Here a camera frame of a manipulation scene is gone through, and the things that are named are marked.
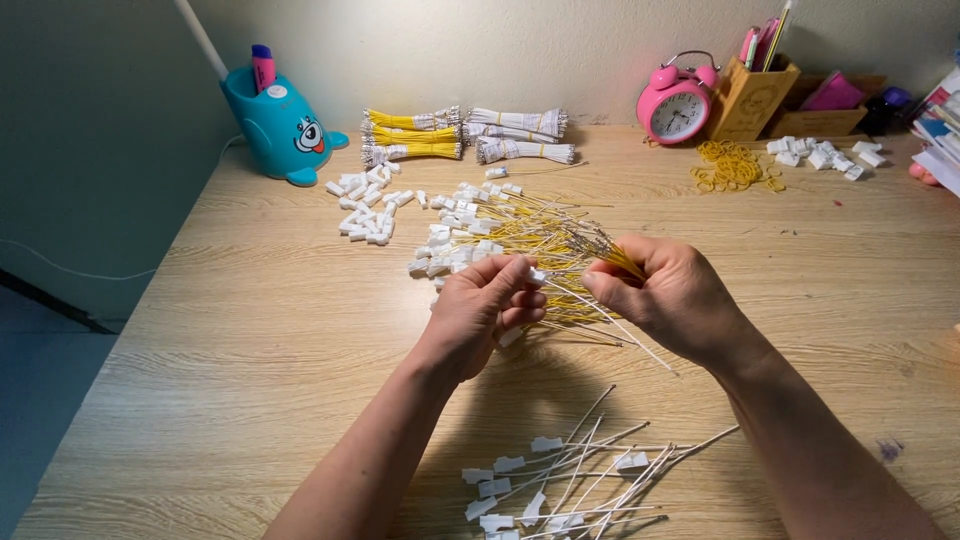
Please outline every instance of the highlighter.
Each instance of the highlighter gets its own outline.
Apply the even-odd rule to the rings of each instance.
[[[270,47],[266,45],[254,45],[253,50],[253,82],[256,84],[256,93],[274,83],[276,80],[276,66],[274,65],[274,56],[270,54]]]

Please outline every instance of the forearm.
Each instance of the forearm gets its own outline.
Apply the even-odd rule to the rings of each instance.
[[[383,538],[457,380],[415,348],[280,510],[264,540]]]
[[[945,538],[779,352],[762,339],[757,353],[749,369],[714,376],[791,538]]]

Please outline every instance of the power cord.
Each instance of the power cord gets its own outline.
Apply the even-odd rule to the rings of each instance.
[[[237,141],[241,140],[242,138],[243,138],[243,135],[235,135],[235,136],[231,137],[231,138],[224,144],[224,147],[220,150],[220,156],[217,158],[217,164],[218,164],[218,165],[220,164],[220,160],[222,160],[222,159],[224,158],[224,154],[227,152],[227,148],[229,148],[230,146],[233,146],[234,143],[236,143]],[[21,244],[20,242],[17,242],[17,241],[15,241],[15,240],[8,240],[7,238],[0,238],[0,243],[11,244],[11,245],[14,245],[14,246],[23,248],[23,249],[29,251],[30,253],[34,254],[35,256],[37,256],[37,257],[38,257],[40,260],[42,260],[43,262],[46,262],[47,264],[53,266],[54,268],[57,268],[58,270],[61,270],[62,272],[66,272],[66,273],[68,273],[68,274],[73,274],[73,275],[75,275],[75,276],[80,276],[80,277],[82,277],[82,278],[91,278],[91,279],[94,279],[94,280],[106,280],[106,281],[109,281],[109,282],[124,282],[124,281],[126,281],[126,280],[133,280],[133,279],[135,279],[135,278],[139,278],[139,277],[141,277],[141,276],[146,276],[147,274],[153,274],[154,272],[156,272],[156,269],[154,269],[154,270],[146,270],[146,271],[144,271],[144,272],[140,272],[139,274],[133,274],[133,275],[131,275],[131,276],[120,276],[120,277],[117,277],[117,276],[100,276],[100,275],[98,275],[98,274],[87,274],[86,272],[78,272],[78,271],[76,271],[76,270],[71,270],[71,269],[69,269],[69,268],[65,268],[65,267],[63,267],[63,266],[60,266],[59,264],[56,264],[55,262],[53,262],[53,261],[50,260],[49,258],[44,257],[43,254],[41,254],[40,252],[38,252],[38,251],[35,250],[34,248],[32,248],[32,247],[30,247],[30,246],[28,246],[28,245],[26,245],[26,244]]]

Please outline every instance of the alarm clock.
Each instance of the alarm clock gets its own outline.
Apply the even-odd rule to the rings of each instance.
[[[683,55],[703,54],[709,65],[681,70],[676,61]],[[636,119],[647,136],[660,144],[691,138],[710,116],[710,91],[717,84],[720,66],[706,51],[683,51],[650,75],[650,84],[636,100]]]

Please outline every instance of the left hand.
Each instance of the left hand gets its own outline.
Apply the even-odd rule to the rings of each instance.
[[[458,381],[476,377],[503,332],[546,315],[546,296],[527,282],[531,264],[537,263],[499,255],[447,278],[417,349],[452,364]]]

